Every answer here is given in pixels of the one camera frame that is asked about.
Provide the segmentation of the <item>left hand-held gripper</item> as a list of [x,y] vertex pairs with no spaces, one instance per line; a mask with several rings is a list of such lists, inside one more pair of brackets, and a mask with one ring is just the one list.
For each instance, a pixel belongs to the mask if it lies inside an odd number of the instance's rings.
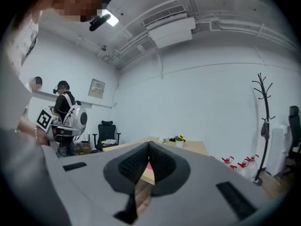
[[41,110],[36,124],[46,133],[48,145],[51,147],[60,146],[60,140],[56,136],[80,136],[82,134],[81,129],[62,126],[60,117],[52,114],[50,107]]

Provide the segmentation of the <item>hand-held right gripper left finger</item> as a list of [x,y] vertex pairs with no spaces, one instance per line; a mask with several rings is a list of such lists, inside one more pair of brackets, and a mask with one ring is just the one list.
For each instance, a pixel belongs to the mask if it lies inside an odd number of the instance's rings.
[[148,153],[148,143],[137,143],[108,152],[59,158],[49,146],[42,147],[51,181],[73,226],[129,226],[137,219],[135,185],[123,161],[136,161]]

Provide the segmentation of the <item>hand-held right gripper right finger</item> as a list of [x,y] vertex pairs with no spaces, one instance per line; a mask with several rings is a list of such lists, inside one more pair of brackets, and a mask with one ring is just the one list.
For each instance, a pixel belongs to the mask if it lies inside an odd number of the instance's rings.
[[155,175],[143,226],[234,226],[267,204],[264,192],[220,161],[149,143]]

